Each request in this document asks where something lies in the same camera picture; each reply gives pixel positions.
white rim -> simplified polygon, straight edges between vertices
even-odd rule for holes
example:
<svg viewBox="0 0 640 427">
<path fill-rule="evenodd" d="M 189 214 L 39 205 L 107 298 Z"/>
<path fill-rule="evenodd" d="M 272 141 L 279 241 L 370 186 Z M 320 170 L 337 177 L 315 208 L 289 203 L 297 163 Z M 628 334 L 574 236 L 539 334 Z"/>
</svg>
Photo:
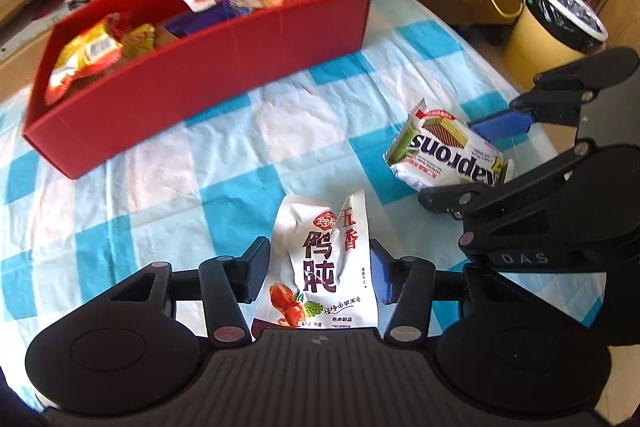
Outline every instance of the white rim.
<svg viewBox="0 0 640 427">
<path fill-rule="evenodd" d="M 593 18 L 593 20 L 596 21 L 596 24 L 601 29 L 601 31 L 594 30 L 593 28 L 590 28 L 589 26 L 587 26 L 583 21 L 581 21 L 578 17 L 572 14 L 567 8 L 562 6 L 562 4 L 558 0 L 548 0 L 548 1 L 555 8 L 557 8 L 562 15 L 567 17 L 572 23 L 578 26 L 578 28 L 580 28 L 587 35 L 593 37 L 594 39 L 598 39 L 600 42 L 605 42 L 609 38 L 609 33 L 607 33 L 607 29 L 604 27 L 604 24 L 602 24 L 600 19 L 598 19 L 596 12 L 594 12 L 593 9 L 591 9 L 591 6 L 589 6 L 583 0 L 575 0 L 575 1 L 580 3 L 582 6 L 584 6 L 587 9 L 587 11 L 589 12 L 589 15 L 591 15 L 591 18 Z"/>
</svg>

tablecloth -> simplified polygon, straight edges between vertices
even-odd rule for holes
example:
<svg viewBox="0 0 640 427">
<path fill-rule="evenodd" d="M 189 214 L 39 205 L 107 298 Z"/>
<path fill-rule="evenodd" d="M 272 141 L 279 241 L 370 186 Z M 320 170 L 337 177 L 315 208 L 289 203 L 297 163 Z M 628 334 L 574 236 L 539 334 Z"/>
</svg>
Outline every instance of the tablecloth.
<svg viewBox="0 0 640 427">
<path fill-rule="evenodd" d="M 460 269 L 461 224 L 425 211 L 382 154 L 422 97 L 468 121 L 516 95 L 415 0 L 372 0 L 361 51 L 227 100 L 76 181 L 23 140 L 29 92 L 0 105 L 0 366 L 34 406 L 24 354 L 40 330 L 153 261 L 183 270 L 240 255 L 257 235 L 270 237 L 285 194 L 340 208 L 362 188 L 370 237 L 395 256 Z M 537 126 L 498 146 L 516 174 L 555 155 Z M 604 291 L 597 275 L 512 279 L 587 324 Z M 431 334 L 457 318 L 452 303 L 433 310 Z M 197 303 L 178 310 L 200 332 L 201 315 Z M 382 328 L 389 315 L 380 310 Z"/>
</svg>

red logo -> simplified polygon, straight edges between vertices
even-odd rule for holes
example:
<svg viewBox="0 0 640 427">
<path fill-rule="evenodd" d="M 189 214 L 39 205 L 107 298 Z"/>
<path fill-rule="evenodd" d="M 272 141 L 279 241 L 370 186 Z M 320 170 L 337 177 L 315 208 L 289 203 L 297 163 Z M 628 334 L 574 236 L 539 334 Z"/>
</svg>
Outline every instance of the red logo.
<svg viewBox="0 0 640 427">
<path fill-rule="evenodd" d="M 334 227 L 335 219 L 335 214 L 328 210 L 314 219 L 314 225 L 321 230 L 329 230 Z"/>
</svg>

wafer image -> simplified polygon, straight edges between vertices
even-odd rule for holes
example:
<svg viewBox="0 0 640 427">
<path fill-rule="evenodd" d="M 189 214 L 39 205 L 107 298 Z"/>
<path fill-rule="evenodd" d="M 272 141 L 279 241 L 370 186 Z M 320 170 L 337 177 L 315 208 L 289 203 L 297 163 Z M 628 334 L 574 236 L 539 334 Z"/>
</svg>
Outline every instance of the wafer image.
<svg viewBox="0 0 640 427">
<path fill-rule="evenodd" d="M 467 138 L 465 134 L 451 120 L 446 118 L 427 118 L 422 128 L 437 137 L 441 143 L 449 147 L 464 149 Z"/>
</svg>

ridged black surface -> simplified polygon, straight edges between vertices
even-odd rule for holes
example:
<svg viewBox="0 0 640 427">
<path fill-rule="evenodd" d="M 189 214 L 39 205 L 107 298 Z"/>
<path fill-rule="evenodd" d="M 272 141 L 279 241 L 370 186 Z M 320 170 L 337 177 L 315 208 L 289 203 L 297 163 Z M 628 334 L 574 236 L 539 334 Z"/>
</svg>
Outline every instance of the ridged black surface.
<svg viewBox="0 0 640 427">
<path fill-rule="evenodd" d="M 602 427 L 591 413 L 523 421 L 479 411 L 451 394 L 417 351 L 373 329 L 266 330 L 249 347 L 217 352 L 166 404 L 129 417 L 47 410 L 57 427 Z"/>
</svg>

